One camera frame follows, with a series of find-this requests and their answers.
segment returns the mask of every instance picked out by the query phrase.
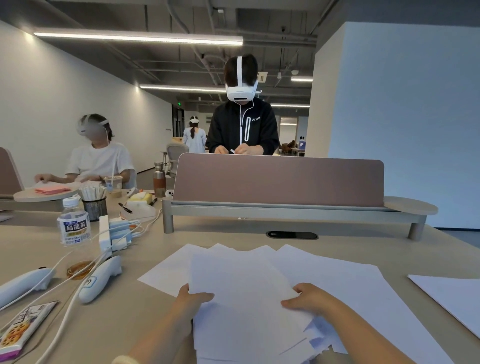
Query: dark hair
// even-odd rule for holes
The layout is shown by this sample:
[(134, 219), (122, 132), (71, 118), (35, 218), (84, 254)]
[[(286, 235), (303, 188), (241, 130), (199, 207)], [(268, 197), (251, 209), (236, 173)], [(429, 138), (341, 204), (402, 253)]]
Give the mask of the dark hair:
[(190, 126), (192, 127), (192, 129), (190, 130), (190, 136), (193, 139), (195, 137), (195, 124), (193, 122), (190, 122)]
[[(85, 119), (86, 119), (87, 116), (88, 116), (88, 115), (82, 116), (82, 119), (81, 119), (82, 122), (85, 121)], [(90, 116), (89, 116), (89, 118), (88, 118), (87, 121), (88, 121), (88, 122), (90, 122), (90, 121), (95, 121), (95, 122), (101, 123), (102, 121), (105, 121), (106, 119), (107, 119), (107, 118), (106, 118), (105, 116), (102, 116), (102, 115), (100, 115), (100, 114), (90, 114)], [(105, 128), (105, 130), (107, 131), (108, 140), (111, 141), (112, 138), (113, 138), (115, 135), (113, 135), (112, 129), (110, 128), (110, 123), (107, 122), (106, 124), (103, 124), (102, 126), (103, 126), (103, 127)]]
[[(258, 63), (257, 59), (252, 54), (246, 54), (241, 59), (241, 76), (242, 82), (253, 86), (257, 80)], [(237, 80), (237, 57), (230, 58), (223, 69), (225, 76), (225, 83), (229, 87), (238, 85)]]

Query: light blue shirt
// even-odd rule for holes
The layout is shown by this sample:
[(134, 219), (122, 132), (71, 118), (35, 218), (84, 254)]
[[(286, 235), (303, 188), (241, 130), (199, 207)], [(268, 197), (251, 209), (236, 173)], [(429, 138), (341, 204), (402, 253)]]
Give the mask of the light blue shirt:
[(190, 153), (205, 153), (205, 142), (207, 141), (205, 130), (198, 128), (198, 131), (192, 138), (190, 135), (191, 129), (186, 128), (183, 131), (183, 143), (187, 145)]

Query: ceiling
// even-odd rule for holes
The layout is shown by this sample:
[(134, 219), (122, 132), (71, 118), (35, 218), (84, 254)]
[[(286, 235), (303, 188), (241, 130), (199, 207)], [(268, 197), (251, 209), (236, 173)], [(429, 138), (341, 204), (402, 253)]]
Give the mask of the ceiling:
[[(241, 35), (243, 47), (192, 46), (45, 39), (52, 45), (133, 84), (221, 86), (231, 56), (252, 53), (259, 84), (271, 103), (309, 104), (311, 84), (290, 80), (291, 70), (312, 75), (318, 25), (336, 3), (329, 0), (2, 0), (0, 19), (25, 30), (35, 26)], [(150, 91), (185, 110), (212, 112), (225, 94)], [(308, 109), (282, 109), (285, 116)]]

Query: baseboard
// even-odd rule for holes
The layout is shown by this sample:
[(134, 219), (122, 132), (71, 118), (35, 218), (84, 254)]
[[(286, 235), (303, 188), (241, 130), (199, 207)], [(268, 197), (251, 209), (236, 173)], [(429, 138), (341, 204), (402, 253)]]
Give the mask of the baseboard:
[(463, 229), (463, 228), (436, 228), (442, 231), (480, 231), (480, 229)]
[(149, 168), (149, 169), (147, 169), (147, 170), (143, 170), (143, 171), (137, 172), (137, 175), (140, 174), (140, 173), (143, 173), (143, 172), (147, 172), (148, 170), (154, 170), (154, 169), (155, 169), (155, 167), (152, 167), (152, 168)]

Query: hand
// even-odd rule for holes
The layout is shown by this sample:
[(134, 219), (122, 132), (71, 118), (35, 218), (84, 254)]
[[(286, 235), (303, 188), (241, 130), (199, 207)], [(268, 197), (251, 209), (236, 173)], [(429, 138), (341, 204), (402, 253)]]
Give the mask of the hand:
[(228, 150), (224, 146), (218, 146), (215, 148), (214, 154), (228, 154)]
[(35, 183), (39, 183), (40, 181), (42, 181), (43, 183), (47, 183), (53, 179), (53, 175), (48, 173), (40, 173), (35, 175), (34, 179)]
[(320, 316), (329, 313), (338, 303), (337, 298), (310, 283), (299, 283), (293, 287), (300, 296), (283, 300), (282, 306), (289, 309), (305, 310)]
[(249, 146), (246, 143), (240, 144), (237, 149), (235, 149), (235, 154), (244, 154), (250, 156), (261, 156), (264, 153), (264, 148), (262, 146)]
[(80, 179), (80, 182), (86, 182), (86, 181), (102, 182), (102, 178), (100, 176), (85, 176), (82, 179)]
[(211, 301), (213, 293), (188, 293), (188, 283), (180, 288), (177, 299), (173, 303), (170, 314), (180, 324), (180, 329), (187, 336), (192, 330), (191, 320), (200, 309), (200, 305)]

